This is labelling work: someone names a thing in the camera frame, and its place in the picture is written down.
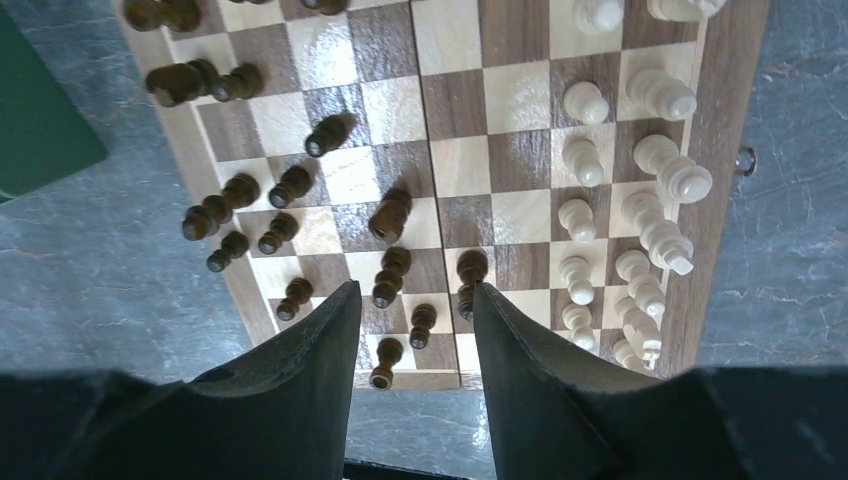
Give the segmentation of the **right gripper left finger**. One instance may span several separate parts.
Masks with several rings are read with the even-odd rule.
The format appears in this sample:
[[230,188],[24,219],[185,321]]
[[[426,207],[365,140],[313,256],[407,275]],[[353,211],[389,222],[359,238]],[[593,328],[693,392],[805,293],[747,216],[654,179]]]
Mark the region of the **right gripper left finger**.
[[339,479],[362,314],[343,282],[304,319],[192,382],[195,479]]

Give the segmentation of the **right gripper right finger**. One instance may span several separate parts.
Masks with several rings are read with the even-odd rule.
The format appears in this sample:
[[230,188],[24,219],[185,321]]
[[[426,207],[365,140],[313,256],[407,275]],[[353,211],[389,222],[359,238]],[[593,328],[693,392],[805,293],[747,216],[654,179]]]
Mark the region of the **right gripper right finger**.
[[488,283],[474,287],[473,314],[498,478],[659,478],[611,399],[657,379],[565,340]]

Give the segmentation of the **wooden chess board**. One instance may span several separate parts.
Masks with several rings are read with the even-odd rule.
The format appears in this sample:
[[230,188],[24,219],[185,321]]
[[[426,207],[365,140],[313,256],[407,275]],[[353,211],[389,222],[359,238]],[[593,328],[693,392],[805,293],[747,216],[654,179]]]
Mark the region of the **wooden chess board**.
[[487,282],[607,361],[695,364],[766,1],[117,1],[253,343],[343,282],[354,384],[477,389]]

